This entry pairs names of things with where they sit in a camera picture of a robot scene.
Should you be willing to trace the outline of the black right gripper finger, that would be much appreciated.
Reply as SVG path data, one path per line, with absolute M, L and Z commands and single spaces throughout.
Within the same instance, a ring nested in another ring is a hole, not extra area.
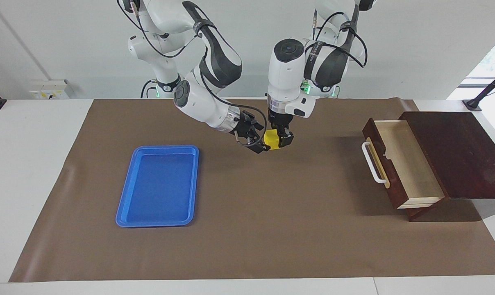
M 247 146 L 248 149 L 250 149 L 251 151 L 253 151 L 257 154 L 269 151 L 271 149 L 271 147 L 269 145 L 264 143 L 262 138 L 254 138 L 253 140 L 248 142 L 247 145 L 248 145 Z
M 261 130 L 267 128 L 267 124 L 265 121 L 261 124 L 257 121 L 257 119 L 255 118 L 255 115 L 251 114 L 250 112 L 248 112 L 247 115 L 248 115 L 247 116 L 247 122 L 248 122 L 247 123 L 248 124 L 247 129 L 248 130 L 261 131 Z

